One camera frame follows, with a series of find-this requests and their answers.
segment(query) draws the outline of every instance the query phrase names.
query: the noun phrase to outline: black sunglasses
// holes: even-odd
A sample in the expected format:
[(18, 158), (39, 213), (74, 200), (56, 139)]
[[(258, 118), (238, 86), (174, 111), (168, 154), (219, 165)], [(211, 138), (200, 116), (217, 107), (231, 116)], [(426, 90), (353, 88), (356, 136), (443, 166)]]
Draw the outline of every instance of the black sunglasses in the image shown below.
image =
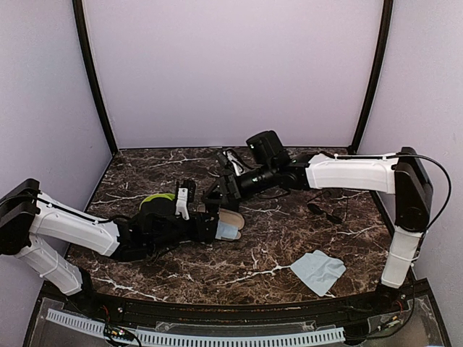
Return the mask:
[(322, 210), (320, 208), (320, 206), (311, 203), (312, 200), (315, 200), (316, 198), (324, 195), (325, 193), (330, 193), (330, 192), (326, 191), (326, 192), (320, 193), (320, 194), (316, 195), (315, 197), (313, 197), (312, 199), (310, 199), (309, 201), (307, 201), (307, 208), (310, 210), (310, 212), (312, 212), (315, 215), (326, 214), (326, 219), (329, 220), (330, 222), (332, 222), (333, 224), (342, 224), (343, 222), (346, 221), (346, 218), (347, 218), (347, 208), (348, 208), (348, 204), (349, 204), (349, 198), (347, 198), (347, 201), (346, 201), (346, 214), (344, 216), (344, 219), (342, 219), (342, 218), (338, 217), (337, 215), (332, 215), (332, 214), (326, 212), (325, 210)]

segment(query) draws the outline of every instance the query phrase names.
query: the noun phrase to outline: marble tabletop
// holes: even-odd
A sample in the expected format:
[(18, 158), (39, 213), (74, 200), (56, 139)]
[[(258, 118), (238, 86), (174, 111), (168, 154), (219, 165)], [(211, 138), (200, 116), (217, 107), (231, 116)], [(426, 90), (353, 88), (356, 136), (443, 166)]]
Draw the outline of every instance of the marble tabletop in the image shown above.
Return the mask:
[[(246, 148), (235, 149), (252, 163)], [(333, 148), (288, 148), (291, 155)], [(113, 159), (88, 212), (107, 217), (134, 215), (144, 197), (174, 192), (176, 181), (194, 179), (201, 192), (219, 174), (218, 148), (122, 150)], [(335, 225), (306, 204), (319, 191), (293, 192), (277, 200), (242, 203), (246, 225), (239, 241), (181, 243), (158, 259), (115, 262), (72, 245), (67, 259), (85, 268), (98, 292), (182, 304), (280, 304), (373, 291), (391, 242), (369, 192), (331, 189), (313, 200), (328, 213), (346, 218)], [(289, 269), (306, 252), (319, 249), (341, 259), (346, 272), (320, 298)]]

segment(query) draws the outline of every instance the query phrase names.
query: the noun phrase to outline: wire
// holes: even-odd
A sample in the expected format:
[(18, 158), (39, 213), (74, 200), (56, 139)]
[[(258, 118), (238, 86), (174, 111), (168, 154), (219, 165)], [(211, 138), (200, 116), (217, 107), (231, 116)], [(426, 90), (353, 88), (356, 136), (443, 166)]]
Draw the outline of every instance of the wire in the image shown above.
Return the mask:
[(130, 343), (122, 343), (120, 341), (116, 341), (116, 340), (113, 339), (113, 335), (115, 335), (118, 338), (122, 338), (120, 335), (126, 335), (126, 336), (128, 336), (129, 338), (132, 339), (130, 342), (132, 342), (133, 340), (136, 340), (137, 343), (138, 343), (138, 346), (142, 347), (142, 343), (141, 343), (140, 339), (134, 333), (132, 333), (128, 329), (125, 329), (124, 327), (120, 327), (118, 325), (110, 324), (109, 321), (111, 320), (111, 317), (109, 316), (108, 308), (105, 305), (103, 305), (101, 308), (106, 313), (103, 336), (105, 338), (108, 338), (109, 341), (110, 341), (110, 342), (108, 342), (106, 339), (104, 339), (105, 342), (107, 342), (109, 345), (114, 346), (114, 347), (125, 347), (125, 346), (128, 346)]
[(309, 199), (309, 200), (307, 201), (307, 204), (308, 204), (309, 202), (315, 200), (316, 198), (321, 197), (322, 195), (324, 195), (324, 194), (326, 194), (326, 193), (330, 193), (330, 194), (331, 194), (331, 192), (330, 192), (329, 190), (326, 190), (326, 191), (324, 191), (324, 192), (321, 192), (320, 194), (317, 194), (317, 195), (315, 195), (313, 198)]
[(157, 262), (159, 258), (163, 257), (164, 255), (174, 251), (175, 249), (179, 248), (180, 244), (175, 244), (173, 247), (167, 247), (165, 250), (157, 251), (154, 255), (154, 259), (152, 259), (152, 262)]
[(37, 197), (34, 197), (33, 195), (31, 194), (18, 194), (18, 195), (13, 195), (12, 197), (8, 197), (2, 201), (0, 201), (0, 207), (5, 205), (8, 201), (12, 201), (14, 199), (19, 199), (19, 198), (29, 198), (29, 199), (33, 199), (33, 200), (36, 200)]
[(346, 200), (346, 214), (344, 215), (344, 220), (342, 222), (345, 222), (347, 220), (347, 213), (349, 212), (349, 199)]
[(400, 306), (400, 314), (404, 313), (404, 305), (402, 305), (400, 300), (397, 300), (396, 303)]
[(97, 218), (90, 218), (87, 215), (82, 215), (82, 214), (80, 214), (78, 212), (75, 212), (73, 210), (69, 210), (69, 209), (67, 209), (65, 207), (62, 207), (60, 205), (49, 202), (48, 200), (42, 199), (41, 197), (36, 197), (36, 196), (32, 195), (31, 193), (18, 194), (18, 195), (14, 195), (12, 197), (8, 197), (8, 198), (0, 201), (0, 207), (5, 205), (8, 201), (11, 201), (11, 200), (14, 200), (14, 199), (19, 199), (19, 198), (29, 198), (29, 199), (32, 199), (32, 200), (37, 200), (37, 201), (43, 202), (44, 204), (51, 205), (52, 207), (55, 207), (58, 210), (61, 210), (61, 211), (64, 211), (66, 213), (69, 213), (71, 215), (75, 215), (75, 216), (80, 217), (82, 219), (88, 220), (89, 222), (98, 222), (98, 224), (110, 223), (110, 222), (112, 222), (112, 221), (114, 221), (116, 219), (131, 220), (131, 217), (127, 217), (126, 215), (113, 215), (113, 216), (109, 217), (108, 219), (103, 219), (103, 220), (99, 220)]

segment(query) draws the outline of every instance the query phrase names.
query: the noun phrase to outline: gray napkin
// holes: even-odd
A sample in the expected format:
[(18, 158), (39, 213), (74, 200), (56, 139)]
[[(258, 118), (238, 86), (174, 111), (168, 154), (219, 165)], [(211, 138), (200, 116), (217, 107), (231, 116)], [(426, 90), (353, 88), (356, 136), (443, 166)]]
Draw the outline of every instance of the gray napkin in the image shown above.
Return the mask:
[(346, 271), (342, 260), (318, 250), (304, 254), (290, 268), (318, 296), (324, 296)]
[(235, 240), (238, 236), (238, 227), (224, 223), (221, 220), (217, 224), (216, 239), (218, 240)]

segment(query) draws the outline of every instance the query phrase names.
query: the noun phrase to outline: black pipe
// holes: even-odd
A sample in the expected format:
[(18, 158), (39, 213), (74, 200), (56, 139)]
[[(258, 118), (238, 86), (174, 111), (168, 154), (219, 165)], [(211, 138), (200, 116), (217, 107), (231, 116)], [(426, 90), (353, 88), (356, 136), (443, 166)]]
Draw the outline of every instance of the black pipe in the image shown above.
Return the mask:
[(88, 83), (92, 90), (93, 101), (100, 118), (101, 127), (108, 143), (109, 150), (114, 155), (118, 152), (116, 139), (109, 123), (108, 114), (104, 107), (103, 97), (101, 96), (100, 85), (96, 77), (95, 65), (93, 63), (92, 51), (90, 50), (90, 41), (88, 40), (87, 26), (85, 25), (84, 9), (82, 0), (72, 0), (74, 7), (75, 24), (77, 27), (77, 34), (79, 36), (80, 50), (84, 59), (85, 70), (87, 71)]
[(378, 86), (381, 67), (383, 66), (384, 54), (386, 52), (386, 44), (388, 40), (389, 27), (391, 26), (392, 7), (394, 0), (384, 0), (383, 14), (381, 16), (381, 24), (379, 27), (378, 42), (376, 44), (375, 58), (371, 68), (370, 80), (368, 81), (367, 92), (363, 101), (362, 110), (360, 112), (357, 128), (355, 129), (352, 144), (347, 148), (349, 154), (355, 154), (359, 150), (360, 143), (367, 127), (368, 117), (371, 112), (371, 106), (375, 98), (376, 88)]

